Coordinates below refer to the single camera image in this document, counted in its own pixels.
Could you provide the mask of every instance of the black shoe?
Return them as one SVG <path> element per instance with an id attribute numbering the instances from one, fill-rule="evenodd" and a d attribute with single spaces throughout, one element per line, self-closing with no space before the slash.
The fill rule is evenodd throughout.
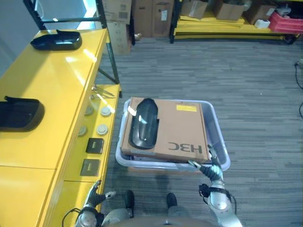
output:
<path id="1" fill-rule="evenodd" d="M 177 198 L 175 196 L 174 193 L 168 193 L 166 196 L 166 202 L 167 202 L 167 206 L 168 208 L 172 207 L 172 206 L 177 206 Z"/>
<path id="2" fill-rule="evenodd" d="M 131 190 L 126 191 L 125 193 L 125 207 L 130 210 L 129 216 L 134 217 L 134 193 Z"/>

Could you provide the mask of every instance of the yellow workbench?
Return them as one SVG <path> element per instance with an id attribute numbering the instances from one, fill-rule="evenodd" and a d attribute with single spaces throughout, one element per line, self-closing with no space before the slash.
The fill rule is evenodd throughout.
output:
<path id="1" fill-rule="evenodd" d="M 101 85 L 115 98 L 89 98 L 108 31 L 80 32 L 82 45 L 75 51 L 38 51 L 28 45 L 0 78 L 1 101 L 4 96 L 34 98 L 45 107 L 45 115 L 33 131 L 0 131 L 1 227 L 47 227 L 51 221 L 62 219 L 55 215 L 60 214 L 59 197 L 61 192 L 66 193 L 66 184 L 76 185 L 69 198 L 79 204 L 84 198 L 77 200 L 78 193 L 85 197 L 86 189 L 97 179 L 102 179 L 103 190 L 121 88 Z M 88 105 L 94 113 L 84 117 Z M 99 113 L 104 106 L 112 110 L 106 118 Z M 102 137 L 95 133 L 100 123 L 109 129 Z M 88 131 L 78 137 L 81 125 L 86 125 Z M 85 153 L 88 137 L 104 139 L 101 155 Z M 80 177 L 84 158 L 100 160 L 97 176 Z"/>

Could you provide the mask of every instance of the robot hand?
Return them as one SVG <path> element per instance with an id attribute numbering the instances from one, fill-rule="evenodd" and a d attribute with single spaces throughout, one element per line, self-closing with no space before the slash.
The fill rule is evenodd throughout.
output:
<path id="1" fill-rule="evenodd" d="M 204 166 L 196 161 L 189 160 L 189 164 L 195 166 L 205 176 L 207 176 L 212 183 L 211 187 L 206 184 L 199 186 L 199 193 L 203 196 L 203 200 L 207 197 L 209 208 L 217 218 L 219 225 L 224 227 L 242 227 L 240 220 L 237 218 L 235 212 L 232 209 L 231 195 L 225 189 L 223 182 L 223 171 L 219 159 L 217 158 L 216 151 L 210 146 L 209 151 L 212 154 L 212 165 Z"/>
<path id="2" fill-rule="evenodd" d="M 97 189 L 101 181 L 94 183 L 90 189 L 84 206 L 79 213 L 75 227 L 99 227 L 101 226 L 104 215 L 98 212 L 95 207 L 102 203 L 104 200 L 109 199 L 116 195 L 116 192 L 108 192 L 106 194 L 98 194 Z"/>

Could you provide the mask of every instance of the plastic bin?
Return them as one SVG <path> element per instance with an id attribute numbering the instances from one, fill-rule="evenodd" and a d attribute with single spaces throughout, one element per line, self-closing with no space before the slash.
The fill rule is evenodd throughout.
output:
<path id="1" fill-rule="evenodd" d="M 218 158 L 221 163 L 223 171 L 227 170 L 231 165 L 231 160 L 226 150 L 226 146 L 223 140 L 223 136 L 219 127 L 217 116 L 214 112 L 214 107 L 207 101 L 196 101 L 196 100 L 180 100 L 175 101 L 181 102 L 195 102 L 202 105 L 204 121 L 206 125 L 207 143 L 211 144 L 217 151 Z M 161 169 L 168 171 L 179 171 L 179 172 L 196 172 L 196 168 L 186 163 L 173 163 L 167 162 L 155 158 L 149 157 L 136 157 L 126 156 L 121 152 L 121 138 L 123 137 L 125 121 L 127 117 L 127 108 L 130 104 L 130 99 L 124 103 L 124 113 L 121 120 L 120 133 L 118 144 L 116 148 L 116 160 L 122 166 L 136 167 L 136 168 L 148 168 L 148 169 Z"/>
<path id="2" fill-rule="evenodd" d="M 303 19 L 285 18 L 274 12 L 269 21 L 269 28 L 274 32 L 291 34 L 303 33 Z"/>

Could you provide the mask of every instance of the gray carpet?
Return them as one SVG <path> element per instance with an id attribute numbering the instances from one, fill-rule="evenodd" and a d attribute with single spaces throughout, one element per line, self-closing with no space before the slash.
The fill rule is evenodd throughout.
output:
<path id="1" fill-rule="evenodd" d="M 280 41 L 169 44 L 144 38 L 130 55 L 116 56 L 123 98 L 106 190 L 115 189 L 118 196 L 104 203 L 104 212 L 123 207 L 123 192 L 133 190 L 136 216 L 165 215 L 166 194 L 173 192 L 193 217 L 215 223 L 197 192 L 199 184 L 209 183 L 204 176 L 132 173 L 115 160 L 123 103 L 129 97 L 196 99 L 215 107 L 231 158 L 224 180 L 244 226 L 302 226 L 303 120 L 298 107 L 303 91 L 294 79 L 301 52 L 300 43 Z M 111 70 L 107 56 L 102 68 Z M 108 83 L 101 76 L 97 81 Z"/>

